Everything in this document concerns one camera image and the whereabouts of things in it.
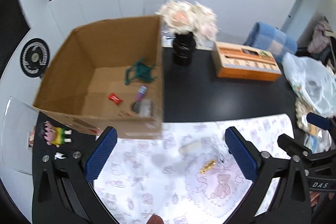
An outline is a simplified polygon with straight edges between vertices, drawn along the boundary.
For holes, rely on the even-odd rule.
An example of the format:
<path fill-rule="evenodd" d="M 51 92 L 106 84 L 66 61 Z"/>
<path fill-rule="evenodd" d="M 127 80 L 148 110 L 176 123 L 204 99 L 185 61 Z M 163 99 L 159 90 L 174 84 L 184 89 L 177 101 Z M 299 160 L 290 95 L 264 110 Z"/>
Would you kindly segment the person's left hand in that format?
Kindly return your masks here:
<path fill-rule="evenodd" d="M 164 221 L 159 215 L 153 214 L 146 224 L 164 224 Z"/>

